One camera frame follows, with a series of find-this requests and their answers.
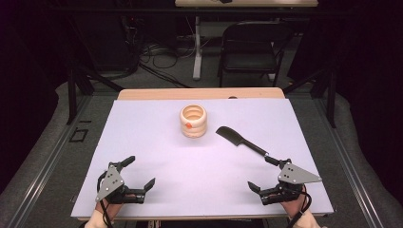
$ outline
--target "chair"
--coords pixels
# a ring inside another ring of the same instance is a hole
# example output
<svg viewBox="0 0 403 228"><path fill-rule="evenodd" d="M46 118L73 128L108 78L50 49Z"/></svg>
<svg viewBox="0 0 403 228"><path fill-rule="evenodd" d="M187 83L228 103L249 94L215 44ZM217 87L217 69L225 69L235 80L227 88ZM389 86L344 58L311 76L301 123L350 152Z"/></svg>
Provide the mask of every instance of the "chair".
<svg viewBox="0 0 403 228"><path fill-rule="evenodd" d="M220 87L224 71L275 74L273 86L276 86L283 49L293 35L294 31L285 22L250 21L228 27L222 35Z"/></svg>

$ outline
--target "table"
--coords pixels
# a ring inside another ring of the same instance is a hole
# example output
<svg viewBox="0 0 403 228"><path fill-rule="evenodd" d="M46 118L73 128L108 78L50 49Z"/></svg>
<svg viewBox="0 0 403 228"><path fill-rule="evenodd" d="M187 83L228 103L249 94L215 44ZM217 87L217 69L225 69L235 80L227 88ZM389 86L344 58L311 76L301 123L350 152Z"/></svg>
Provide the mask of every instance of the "table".
<svg viewBox="0 0 403 228"><path fill-rule="evenodd" d="M183 8L311 8L317 6L317 0L233 0L231 3L226 4L223 4L218 0L176 0L175 5ZM196 16L196 56L193 68L194 80L199 80L201 78L202 50L200 29L200 17Z"/></svg>
<svg viewBox="0 0 403 228"><path fill-rule="evenodd" d="M185 137L179 126L179 112L189 104L207 111L207 132L197 139ZM278 167L216 134L221 125L238 130L274 158L290 158L318 174L295 113L279 88L125 89L110 111L71 216L91 216L98 177L109 162L131 155L136 161L121 173L125 184L143 188L153 178L156 183L144 204L127 204L116 219L285 216L279 204L263 206L247 185L251 181L262 188L274 187ZM322 182L308 183L308 189L314 214L333 213Z"/></svg>

